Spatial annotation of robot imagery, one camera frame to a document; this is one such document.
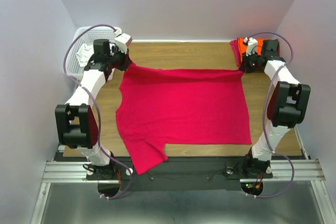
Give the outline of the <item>pink red t-shirt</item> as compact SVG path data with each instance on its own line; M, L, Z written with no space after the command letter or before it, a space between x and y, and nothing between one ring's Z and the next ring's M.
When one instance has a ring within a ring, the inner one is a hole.
M166 161L166 144L251 144L242 76L239 70L131 64L120 85L116 123L136 172Z

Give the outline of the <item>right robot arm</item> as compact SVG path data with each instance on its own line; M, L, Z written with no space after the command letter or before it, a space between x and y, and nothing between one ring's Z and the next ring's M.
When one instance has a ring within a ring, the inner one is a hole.
M305 118L311 88L300 83L280 56L279 41L246 37L247 47L242 54L239 69L244 73L263 71L271 80L263 108L262 134L244 157L241 170L244 175L271 174L270 161L282 138Z

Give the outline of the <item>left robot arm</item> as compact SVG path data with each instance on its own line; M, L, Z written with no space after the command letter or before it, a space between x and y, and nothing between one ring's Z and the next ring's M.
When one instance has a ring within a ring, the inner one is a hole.
M96 97L114 70L125 71L130 65L128 46L131 41L126 34L113 42L96 39L77 89L65 104L55 108L59 143L87 158L90 164L84 168L88 174L100 174L106 179L116 175L117 164L113 153L100 143L101 116L94 115L93 109L98 108Z

